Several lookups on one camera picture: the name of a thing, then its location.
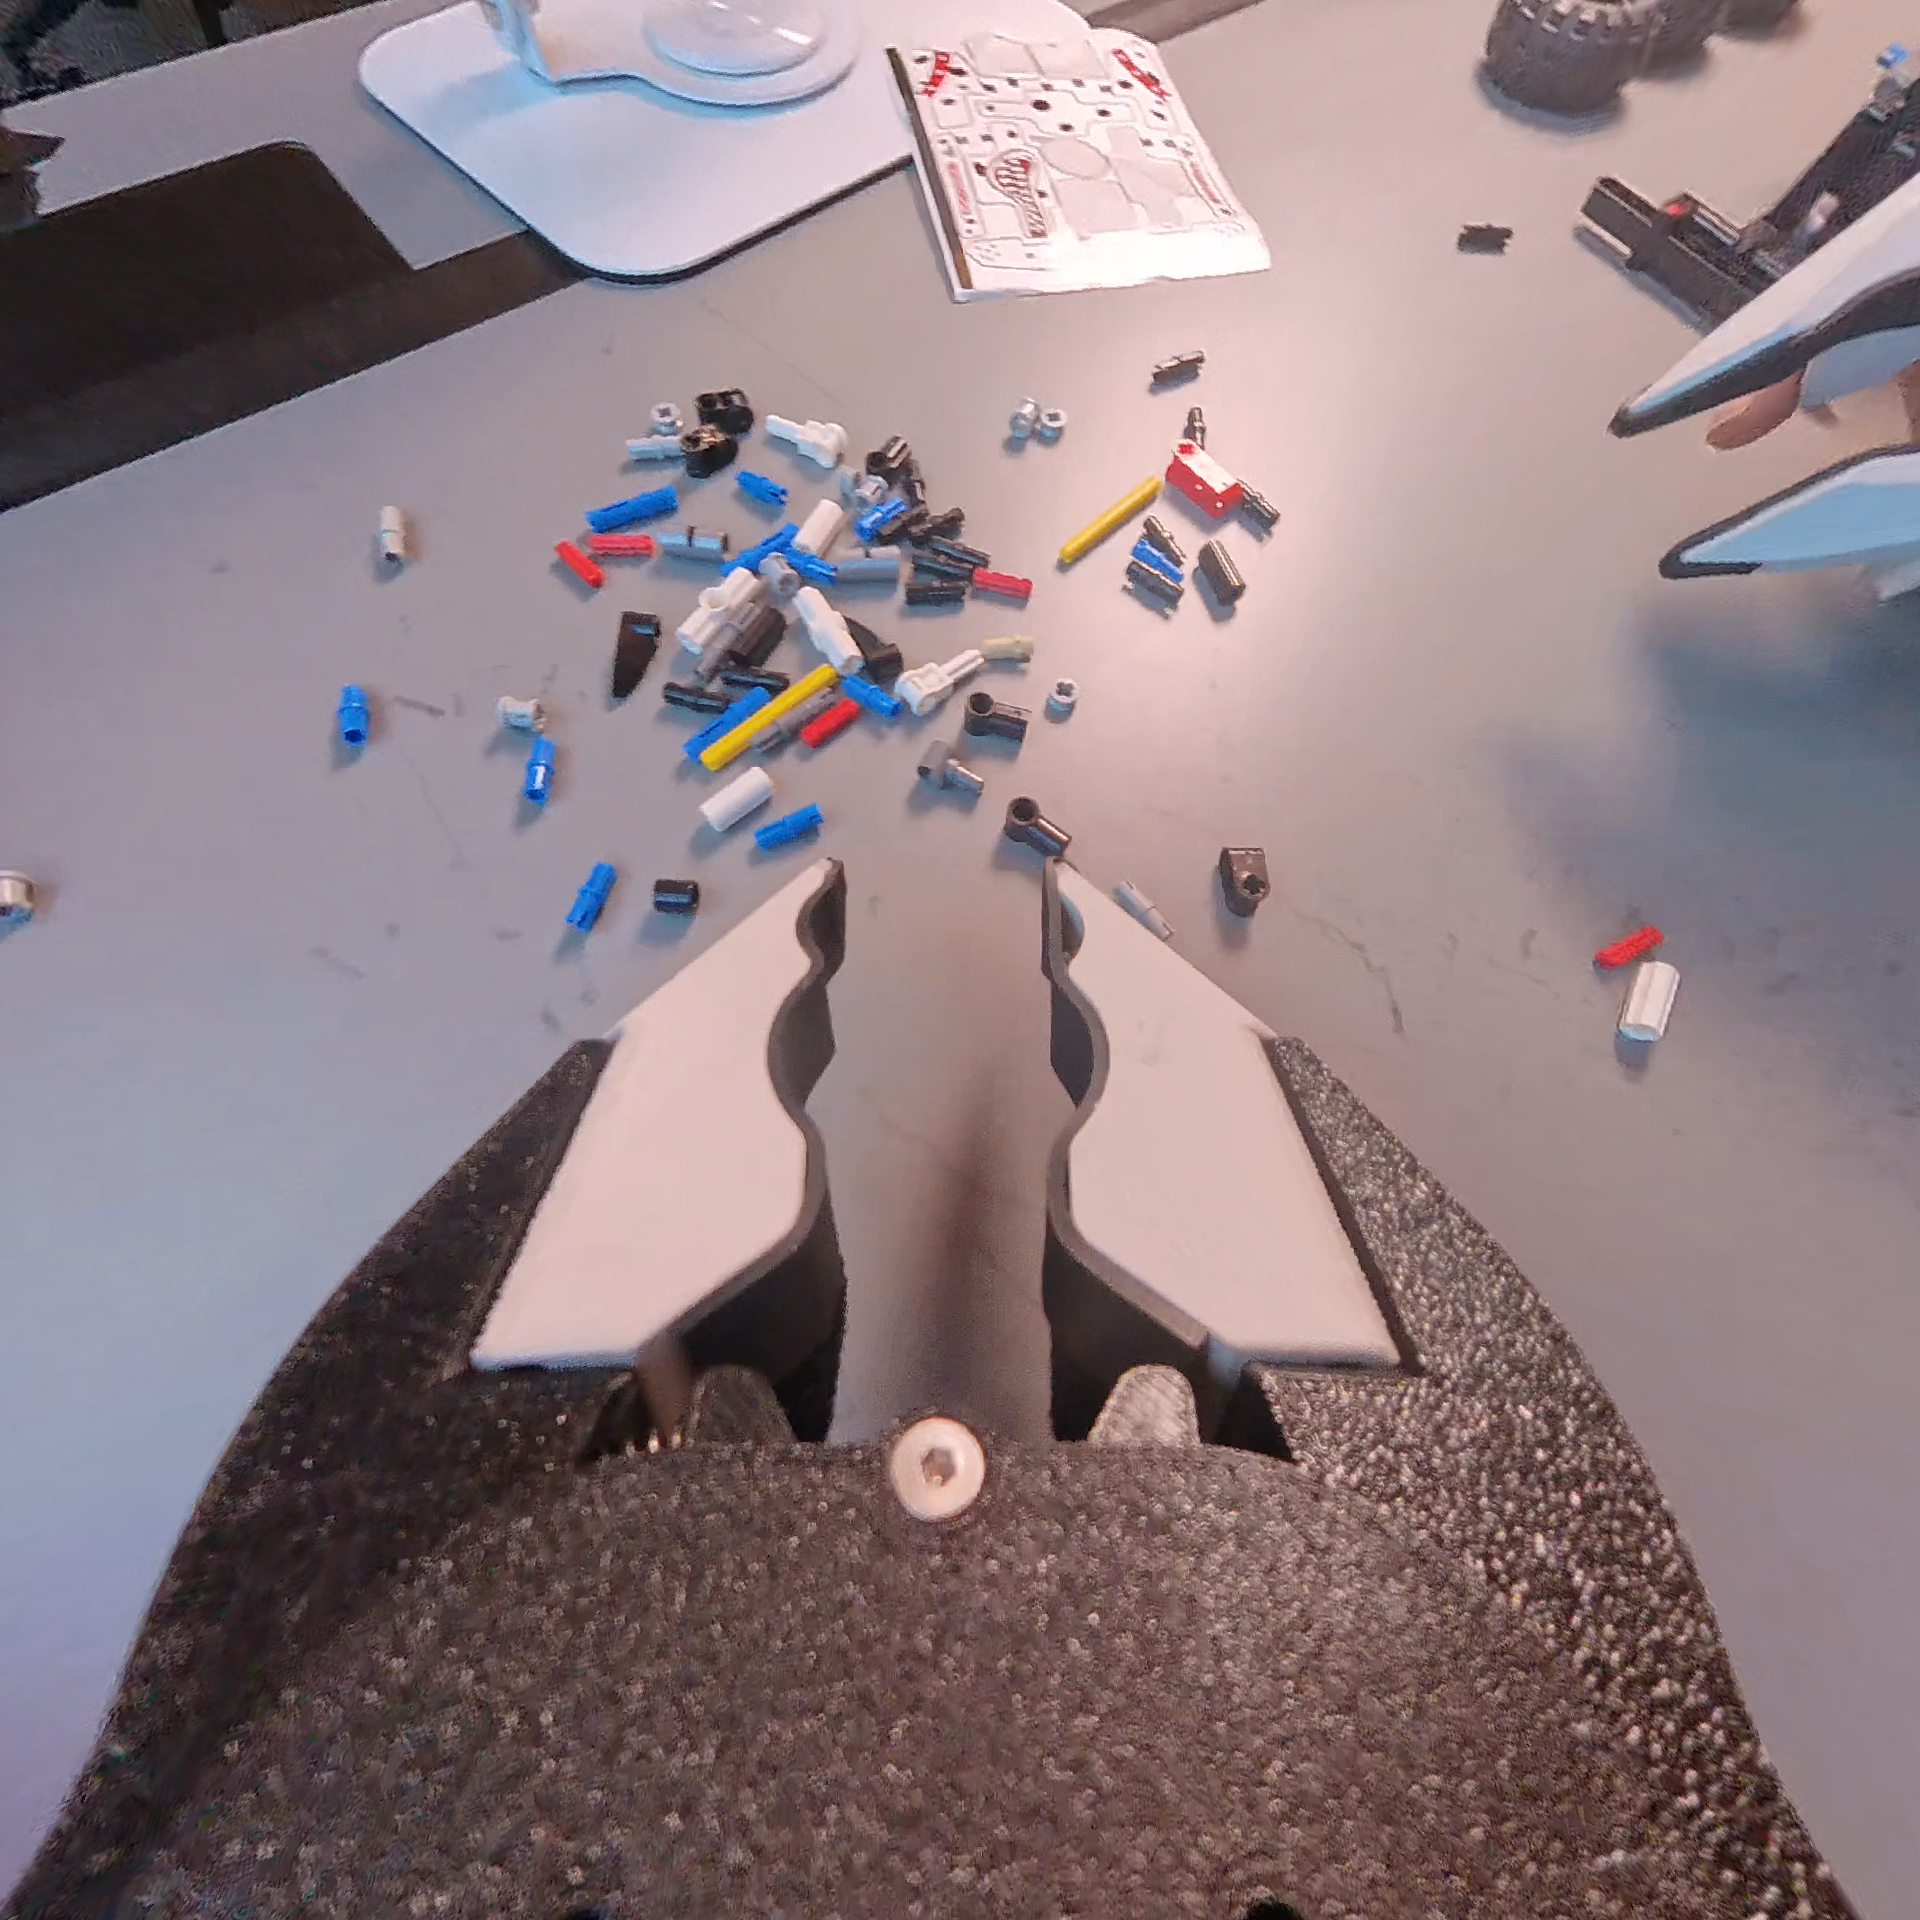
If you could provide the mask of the sticker sheet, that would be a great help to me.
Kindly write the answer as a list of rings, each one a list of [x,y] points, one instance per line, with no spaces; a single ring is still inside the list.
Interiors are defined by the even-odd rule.
[[[1155,40],[977,31],[885,54],[953,302],[1269,270]]]

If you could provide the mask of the grey desk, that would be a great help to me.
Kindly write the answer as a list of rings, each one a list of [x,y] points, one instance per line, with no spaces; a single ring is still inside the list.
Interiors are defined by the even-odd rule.
[[[1587,184],[1749,205],[1916,35],[1811,6],[1624,120],[1475,83],[1487,4],[1267,4],[1177,39],[1274,270],[951,303],[911,176],[680,284],[570,288],[4,515],[4,1883],[82,1766],[178,1529],[370,1240],[577,1038],[776,879],[695,847],[677,726],[607,701],[626,567],[552,543],[652,399],[900,431],[1036,574],[1084,684],[981,812],[897,729],[818,796],[845,860],[818,1088],[848,1253],[837,1439],[925,1404],[1048,1436],[1034,792],[1099,883],[1303,1038],[1497,1237],[1695,1544],[1760,1737],[1860,1913],[1916,1910],[1916,614],[1847,575],[1665,582],[1668,542],[1881,441],[1607,431],[1688,344],[1572,236]],[[1503,256],[1456,251],[1506,223]],[[1281,527],[1235,613],[1068,535],[1199,405]],[[411,558],[383,569],[383,504]],[[337,736],[345,684],[370,743]],[[1260,845],[1251,918],[1216,855]],[[618,879],[567,927],[594,862]],[[704,889],[653,912],[658,878]],[[1617,1021],[1652,924],[1683,984]]]

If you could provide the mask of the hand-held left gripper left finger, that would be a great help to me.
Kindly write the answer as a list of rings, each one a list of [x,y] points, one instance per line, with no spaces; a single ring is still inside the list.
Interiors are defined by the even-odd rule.
[[[663,1339],[791,1373],[845,1297],[825,1145],[844,865],[805,865],[607,1036],[485,1323],[479,1372],[593,1368]]]

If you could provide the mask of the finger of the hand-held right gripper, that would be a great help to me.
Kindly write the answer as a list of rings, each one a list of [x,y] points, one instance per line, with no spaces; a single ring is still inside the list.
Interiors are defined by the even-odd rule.
[[[1857,392],[1916,361],[1917,268],[1864,268],[1795,294],[1783,279],[1709,329],[1667,372],[1613,411],[1613,436],[1634,438],[1759,396],[1834,359],[1823,398]]]
[[[1688,535],[1667,581],[1860,567],[1874,595],[1917,590],[1917,449],[1868,449]]]

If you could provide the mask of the white black toy truck model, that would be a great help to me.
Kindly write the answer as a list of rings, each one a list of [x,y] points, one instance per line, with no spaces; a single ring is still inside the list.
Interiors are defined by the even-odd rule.
[[[1692,323],[1714,326],[1820,251],[1917,171],[1916,56],[1893,44],[1868,101],[1764,211],[1735,222],[1697,195],[1645,198],[1605,176],[1580,215]]]

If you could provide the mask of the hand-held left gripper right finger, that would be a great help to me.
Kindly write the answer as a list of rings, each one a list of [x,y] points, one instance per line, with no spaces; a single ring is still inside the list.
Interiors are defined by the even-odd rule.
[[[1073,1102],[1048,1165],[1056,1359],[1195,1382],[1399,1367],[1274,1029],[1075,865],[1043,873],[1043,972]]]

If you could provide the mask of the pile of small toy pieces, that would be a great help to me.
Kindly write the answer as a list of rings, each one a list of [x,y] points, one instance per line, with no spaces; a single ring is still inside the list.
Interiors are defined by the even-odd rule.
[[[779,448],[823,475],[827,492],[800,517],[796,492],[764,469],[748,467]],[[892,435],[857,459],[842,423],[818,415],[764,414],[738,387],[697,390],[691,415],[658,399],[644,429],[625,445],[629,469],[665,478],[635,493],[583,511],[577,537],[554,543],[554,569],[580,592],[608,585],[608,563],[680,563],[699,575],[685,614],[668,635],[653,611],[618,614],[608,700],[625,704],[644,684],[668,639],[680,648],[680,678],[658,684],[665,708],[699,716],[681,741],[683,759],[704,775],[738,768],[713,800],[703,801],[704,830],[728,833],[776,796],[760,760],[800,743],[817,752],[865,718],[931,719],[967,689],[961,710],[967,737],[1024,743],[1028,708],[1008,704],[975,680],[993,664],[1032,664],[1026,633],[989,635],[948,659],[911,662],[898,641],[844,606],[848,592],[890,595],[913,616],[988,604],[995,613],[1026,613],[1032,574],[997,567],[993,551],[967,539],[961,507],[933,509],[924,462]],[[681,492],[724,478],[753,503],[753,537],[677,520]],[[1272,537],[1281,503],[1211,449],[1209,420],[1194,405],[1170,444],[1161,472],[1075,527],[1056,555],[1061,574],[1125,539],[1121,590],[1159,614],[1177,613],[1188,592],[1215,613],[1235,613],[1245,569],[1221,532],[1194,543],[1172,532],[1161,507],[1186,504],[1211,527]],[[807,660],[778,669],[776,653],[794,639]]]

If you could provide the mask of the black desk pad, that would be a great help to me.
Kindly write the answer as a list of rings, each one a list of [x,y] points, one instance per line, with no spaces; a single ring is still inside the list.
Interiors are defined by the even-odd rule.
[[[4,176],[7,511],[583,279],[525,230],[413,268],[296,141],[63,211],[36,188]]]

